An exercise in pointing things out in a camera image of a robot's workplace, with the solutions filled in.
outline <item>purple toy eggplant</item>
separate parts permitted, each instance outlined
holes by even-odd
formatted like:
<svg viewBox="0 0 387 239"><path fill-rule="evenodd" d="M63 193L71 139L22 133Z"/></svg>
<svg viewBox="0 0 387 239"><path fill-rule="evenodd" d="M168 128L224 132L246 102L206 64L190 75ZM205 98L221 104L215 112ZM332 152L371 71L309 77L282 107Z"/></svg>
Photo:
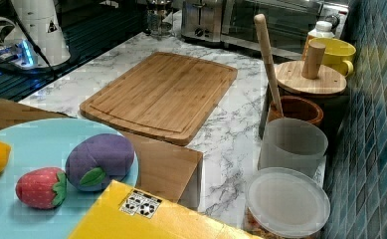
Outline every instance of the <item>purple toy eggplant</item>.
<svg viewBox="0 0 387 239"><path fill-rule="evenodd" d="M82 191L105 189L114 179L121 181L134 161L134 148L123 136L103 133L76 146L66 162L69 182Z"/></svg>

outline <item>terracotta pot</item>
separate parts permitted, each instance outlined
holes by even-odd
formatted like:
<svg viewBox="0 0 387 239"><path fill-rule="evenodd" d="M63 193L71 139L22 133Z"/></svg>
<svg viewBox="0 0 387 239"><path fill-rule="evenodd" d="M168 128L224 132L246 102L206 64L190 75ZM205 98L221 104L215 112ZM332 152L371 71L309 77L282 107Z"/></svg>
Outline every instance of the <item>terracotta pot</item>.
<svg viewBox="0 0 387 239"><path fill-rule="evenodd" d="M323 110L314 102L295 96L281 97L283 112L286 118L307 121L315 126L320 126L323 120ZM271 102L267 122L279 119L280 112L277 111L275 103Z"/></svg>

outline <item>blue tile wall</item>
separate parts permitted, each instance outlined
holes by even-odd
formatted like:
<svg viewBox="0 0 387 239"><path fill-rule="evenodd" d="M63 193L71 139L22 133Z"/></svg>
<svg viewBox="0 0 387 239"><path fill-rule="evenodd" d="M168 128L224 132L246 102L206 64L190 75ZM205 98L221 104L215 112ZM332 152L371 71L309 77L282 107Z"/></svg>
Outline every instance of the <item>blue tile wall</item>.
<svg viewBox="0 0 387 239"><path fill-rule="evenodd" d="M350 104L326 169L331 213L322 238L387 239L387 0L349 0L357 53Z"/></svg>

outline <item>power cord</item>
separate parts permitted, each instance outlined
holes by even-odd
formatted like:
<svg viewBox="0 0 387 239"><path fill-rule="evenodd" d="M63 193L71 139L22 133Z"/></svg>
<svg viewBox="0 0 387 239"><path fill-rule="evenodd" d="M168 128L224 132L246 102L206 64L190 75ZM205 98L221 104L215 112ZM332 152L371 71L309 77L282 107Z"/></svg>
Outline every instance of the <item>power cord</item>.
<svg viewBox="0 0 387 239"><path fill-rule="evenodd" d="M22 30L23 34L25 34L26 38L28 39L29 43L32 45L34 48L34 51L44 60L44 62L48 65L48 68L51 70L53 73L54 79L57 78L56 72L54 71L53 67L51 67L50 62L48 61L47 57L44 55L44 53L41 51L40 47L35 43L35 41L32 39L32 37L29 35L28 31L26 30L25 26L23 25L22 21L19 19L19 15L16 12L16 9L14 8L13 3L11 0L8 0L8 3L10 4L10 7L13 11L14 15L14 20L17 22L17 25L20 27Z"/></svg>
<svg viewBox="0 0 387 239"><path fill-rule="evenodd" d="M0 61L0 64L8 63L8 62L11 62L11 61L16 60L18 58L19 57L17 55L12 55L10 57L5 58L3 61Z"/></svg>

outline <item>glass jar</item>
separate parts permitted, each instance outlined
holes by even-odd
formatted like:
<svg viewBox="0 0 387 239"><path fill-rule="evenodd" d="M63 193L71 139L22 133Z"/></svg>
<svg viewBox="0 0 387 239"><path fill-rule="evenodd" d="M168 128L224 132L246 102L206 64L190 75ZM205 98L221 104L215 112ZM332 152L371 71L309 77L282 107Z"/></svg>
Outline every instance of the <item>glass jar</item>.
<svg viewBox="0 0 387 239"><path fill-rule="evenodd" d="M146 0L146 2L147 28L150 35L157 38L172 36L172 0Z"/></svg>

